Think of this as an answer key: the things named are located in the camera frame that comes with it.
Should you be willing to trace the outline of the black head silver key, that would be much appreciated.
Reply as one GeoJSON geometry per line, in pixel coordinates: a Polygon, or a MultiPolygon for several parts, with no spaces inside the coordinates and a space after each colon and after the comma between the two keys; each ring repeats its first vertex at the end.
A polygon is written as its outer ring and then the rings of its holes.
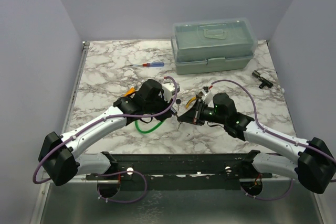
{"type": "Polygon", "coordinates": [[[180,109],[181,103],[182,103],[181,99],[176,100],[177,111],[180,109]]]}

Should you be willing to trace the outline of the green cable lock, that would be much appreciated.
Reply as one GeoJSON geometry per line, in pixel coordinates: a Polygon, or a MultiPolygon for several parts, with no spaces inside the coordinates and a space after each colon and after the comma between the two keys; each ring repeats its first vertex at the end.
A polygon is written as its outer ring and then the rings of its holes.
{"type": "Polygon", "coordinates": [[[148,129],[148,130],[142,130],[139,127],[139,123],[137,121],[135,121],[135,128],[136,130],[141,133],[141,134],[150,134],[152,132],[154,132],[155,130],[157,130],[165,121],[160,121],[158,124],[156,124],[154,127],[148,129]]]}

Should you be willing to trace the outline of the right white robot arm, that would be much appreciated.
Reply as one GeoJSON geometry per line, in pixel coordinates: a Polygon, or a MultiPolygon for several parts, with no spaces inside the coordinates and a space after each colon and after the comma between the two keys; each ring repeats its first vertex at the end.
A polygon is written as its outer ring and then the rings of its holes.
{"type": "Polygon", "coordinates": [[[226,93],[216,94],[212,100],[213,107],[210,107],[197,99],[177,120],[194,125],[217,123],[231,137],[277,153],[271,156],[258,152],[243,162],[241,171],[246,177],[252,178],[259,173],[277,174],[298,180],[313,193],[324,193],[335,175],[335,160],[323,140],[315,137],[309,141],[268,130],[255,119],[237,112],[234,101],[226,93]]]}

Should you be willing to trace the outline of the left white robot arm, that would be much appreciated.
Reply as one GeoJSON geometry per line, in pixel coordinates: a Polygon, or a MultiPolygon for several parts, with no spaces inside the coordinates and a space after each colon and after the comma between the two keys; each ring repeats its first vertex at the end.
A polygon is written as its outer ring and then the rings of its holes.
{"type": "Polygon", "coordinates": [[[85,154],[91,145],[108,134],[142,118],[164,121],[173,115],[179,85],[172,77],[161,84],[145,81],[139,90],[118,98],[112,106],[90,122],[70,132],[49,133],[38,156],[38,168],[48,174],[48,180],[61,186],[77,175],[100,174],[104,179],[116,175],[116,161],[108,153],[85,154]]]}

